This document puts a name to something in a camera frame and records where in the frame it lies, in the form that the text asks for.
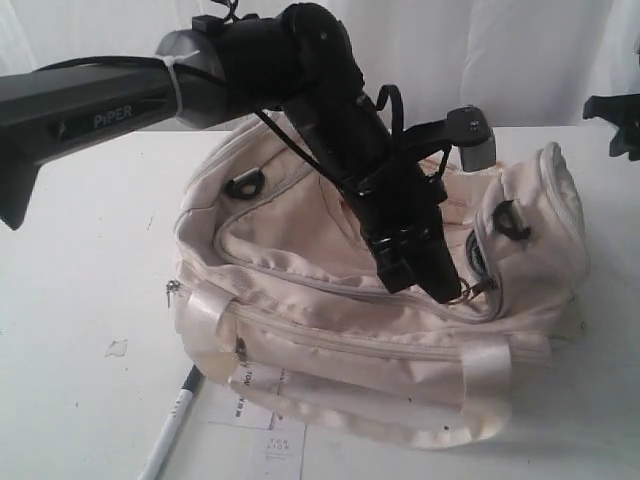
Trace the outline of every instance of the paper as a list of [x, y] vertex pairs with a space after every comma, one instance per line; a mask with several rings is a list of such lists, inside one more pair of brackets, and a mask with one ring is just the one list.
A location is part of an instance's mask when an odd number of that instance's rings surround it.
[[300, 480], [306, 425], [275, 415], [273, 430], [256, 432], [246, 480]]
[[[281, 371], [262, 365], [251, 365], [239, 367], [239, 371], [234, 375], [240, 375], [247, 385], [254, 382], [273, 382], [274, 385], [278, 385]], [[228, 386], [207, 383], [199, 402], [203, 404], [198, 415], [201, 421], [263, 430], [272, 426], [271, 411], [246, 401]]]

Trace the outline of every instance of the white bag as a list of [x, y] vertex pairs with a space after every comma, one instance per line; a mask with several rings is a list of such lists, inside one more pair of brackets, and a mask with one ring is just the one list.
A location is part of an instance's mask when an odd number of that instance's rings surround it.
[[[255, 168], [256, 198], [225, 194]], [[555, 143], [492, 174], [450, 167], [444, 181], [447, 244], [463, 283], [484, 286], [451, 305], [417, 287], [388, 294], [333, 185], [259, 121], [241, 126], [195, 174], [177, 222], [170, 287], [187, 353], [210, 380], [306, 423], [411, 448], [495, 435], [551, 347], [581, 333], [566, 313], [588, 269], [582, 208]], [[494, 225], [505, 200], [528, 238]], [[245, 382], [254, 364], [283, 374]], [[438, 423], [443, 407], [456, 418]]]

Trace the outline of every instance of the white ribbon handle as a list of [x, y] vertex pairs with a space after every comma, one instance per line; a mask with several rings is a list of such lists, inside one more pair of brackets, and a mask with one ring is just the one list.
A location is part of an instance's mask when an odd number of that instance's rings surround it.
[[304, 423], [341, 430], [376, 441], [392, 442], [414, 449], [442, 449], [485, 440], [498, 434], [511, 418], [509, 381], [511, 355], [502, 335], [464, 341], [462, 347], [464, 426], [423, 430], [383, 423], [358, 414], [287, 398], [234, 378], [231, 388], [252, 403]]

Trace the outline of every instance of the white table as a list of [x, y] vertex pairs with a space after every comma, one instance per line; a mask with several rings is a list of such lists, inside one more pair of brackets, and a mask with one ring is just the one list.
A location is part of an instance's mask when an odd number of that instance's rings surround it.
[[[0, 228], [0, 478], [135, 478], [190, 367], [164, 294], [173, 222], [223, 135], [136, 133], [55, 162], [23, 228]], [[588, 335], [498, 439], [420, 453], [310, 427], [303, 480], [640, 478], [640, 164], [608, 158], [603, 126], [496, 135], [507, 163], [563, 146], [593, 258]], [[202, 393], [164, 478], [244, 480], [252, 432], [199, 421]]]

